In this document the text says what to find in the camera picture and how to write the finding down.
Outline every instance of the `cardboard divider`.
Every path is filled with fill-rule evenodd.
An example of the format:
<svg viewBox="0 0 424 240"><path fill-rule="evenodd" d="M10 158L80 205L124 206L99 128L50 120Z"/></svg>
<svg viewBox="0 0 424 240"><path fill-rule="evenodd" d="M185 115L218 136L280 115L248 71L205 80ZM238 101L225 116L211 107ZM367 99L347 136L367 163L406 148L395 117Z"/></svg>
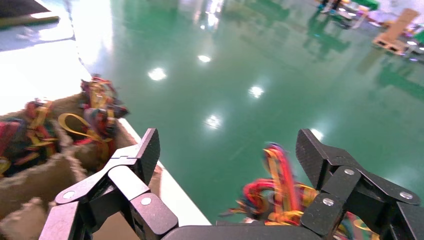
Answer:
<svg viewBox="0 0 424 240"><path fill-rule="evenodd" d="M41 212L48 212L56 203L56 195L65 188L82 181L87 177L88 171L95 169L101 164L97 157L97 145L89 143L74 145L74 140L85 138L69 134L60 127L57 119L63 113L72 113L83 116L80 108L82 95L76 94L58 99L52 103L50 114L54 131L59 138L60 153L52 155L44 164L37 165L19 172L12 177L0 179L0 240L32 240L37 239L46 221L46 216L41 217ZM7 118L19 118L24 115L24 110L8 113L0 116L0 121ZM75 131L83 132L82 124L76 118L69 118L67 125ZM117 121L115 145L117 149L137 144L125 127ZM149 187L152 193L160 197L162 168L156 166ZM103 239L100 236L108 236L110 231L121 236L132 236L128 232L127 223L123 217L116 213L107 219L104 227L100 228L95 239Z"/></svg>
<svg viewBox="0 0 424 240"><path fill-rule="evenodd" d="M0 232L8 240L38 239L47 219L43 201L34 197L0 221Z"/></svg>

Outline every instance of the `white surface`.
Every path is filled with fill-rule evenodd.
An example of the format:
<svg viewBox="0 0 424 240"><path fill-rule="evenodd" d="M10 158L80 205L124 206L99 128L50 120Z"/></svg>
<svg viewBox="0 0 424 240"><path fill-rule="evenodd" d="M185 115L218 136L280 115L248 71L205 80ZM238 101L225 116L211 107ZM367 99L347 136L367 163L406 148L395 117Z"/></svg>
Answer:
<svg viewBox="0 0 424 240"><path fill-rule="evenodd" d="M80 81L91 79L78 61L73 40L44 43L0 52L0 115L16 112L34 98L56 100L81 91ZM125 119L120 119L136 141L140 136ZM179 225L210 225L174 178L162 168L162 201L178 217Z"/></svg>
<svg viewBox="0 0 424 240"><path fill-rule="evenodd" d="M0 115L34 98L56 100L79 93L90 74L78 61L73 40L0 52Z"/></svg>
<svg viewBox="0 0 424 240"><path fill-rule="evenodd" d="M402 14L405 8L413 9L420 15L413 20L415 24L424 23L424 1L423 0L378 0L378 10L372 11L371 19L378 22L394 21Z"/></svg>

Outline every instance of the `green epoxy floor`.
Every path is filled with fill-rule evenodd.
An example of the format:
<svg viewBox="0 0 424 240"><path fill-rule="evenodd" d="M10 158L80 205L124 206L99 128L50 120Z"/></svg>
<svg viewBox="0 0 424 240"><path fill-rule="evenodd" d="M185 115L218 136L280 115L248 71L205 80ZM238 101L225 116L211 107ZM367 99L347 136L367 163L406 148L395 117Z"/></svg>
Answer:
<svg viewBox="0 0 424 240"><path fill-rule="evenodd" d="M282 144L308 183L300 128L424 198L423 66L373 48L373 26L342 30L313 4L92 0L72 15L88 70L113 80L139 135L158 128L160 160L211 222L267 176L264 142ZM166 78L150 79L156 68Z"/></svg>

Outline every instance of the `colorful cable bundle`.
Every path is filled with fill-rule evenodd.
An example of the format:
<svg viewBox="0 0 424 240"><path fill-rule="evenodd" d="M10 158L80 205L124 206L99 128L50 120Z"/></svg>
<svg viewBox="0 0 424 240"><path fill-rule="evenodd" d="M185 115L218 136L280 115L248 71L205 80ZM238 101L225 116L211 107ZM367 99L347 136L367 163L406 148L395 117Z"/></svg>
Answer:
<svg viewBox="0 0 424 240"><path fill-rule="evenodd" d="M23 118L0 122L0 177L35 166L59 150L53 126L47 121L50 107L51 102L31 101Z"/></svg>
<svg viewBox="0 0 424 240"><path fill-rule="evenodd" d="M105 105L120 105L118 94L111 81L95 75L91 81L81 80L81 90L84 95L82 108L103 108Z"/></svg>
<svg viewBox="0 0 424 240"><path fill-rule="evenodd" d="M81 90L84 97L81 104L84 109L83 116L63 113L59 116L59 124L70 133L86 137L75 141L74 144L96 143L99 159L106 163L116 150L114 137L116 135L117 119L128 114L128 110L123 106L119 106L121 102L117 100L117 92L108 80L98 76L93 76L91 81L81 80ZM72 130L67 126L66 118L69 116L81 122L83 132Z"/></svg>
<svg viewBox="0 0 424 240"><path fill-rule="evenodd" d="M236 201L239 207L230 208L220 216L244 214L251 219L264 221L265 225L298 226L303 211L312 203L318 192L295 182L287 155L281 146L270 143L263 151L263 162L271 178L259 178L246 184L241 199ZM341 240L378 238L377 234L363 225L359 218L348 212L334 238Z"/></svg>

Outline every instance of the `metal bolt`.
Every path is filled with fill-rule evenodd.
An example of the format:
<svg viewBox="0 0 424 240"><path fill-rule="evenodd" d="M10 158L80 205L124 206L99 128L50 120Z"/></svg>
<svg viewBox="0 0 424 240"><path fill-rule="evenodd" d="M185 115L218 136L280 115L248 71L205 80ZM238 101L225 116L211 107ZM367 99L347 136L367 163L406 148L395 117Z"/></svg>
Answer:
<svg viewBox="0 0 424 240"><path fill-rule="evenodd" d="M152 199L150 197L145 197L141 200L142 205L149 205L152 202Z"/></svg>
<svg viewBox="0 0 424 240"><path fill-rule="evenodd" d="M350 169L345 169L345 170L344 170L344 172L345 172L346 174L349 174L349 175L354 175L354 174L355 174L355 172L354 172L354 171L352 171L352 170L350 170Z"/></svg>
<svg viewBox="0 0 424 240"><path fill-rule="evenodd" d="M410 193L407 193L407 192L404 192L404 191L402 191L402 192L400 193L400 196L401 196L402 198L405 198L405 199L412 199L412 198L413 198L413 196L412 196Z"/></svg>
<svg viewBox="0 0 424 240"><path fill-rule="evenodd" d="M330 207L334 204L334 201L333 201L333 200L331 200L330 198L324 198L324 200L322 200L322 202L323 202L325 205L328 205L328 206L330 206Z"/></svg>
<svg viewBox="0 0 424 240"><path fill-rule="evenodd" d="M65 193L65 194L63 195L63 198L64 198L64 199L70 199L70 198L72 198L72 196L74 196L74 194L75 194L75 192L74 192L74 191L68 191L67 193Z"/></svg>

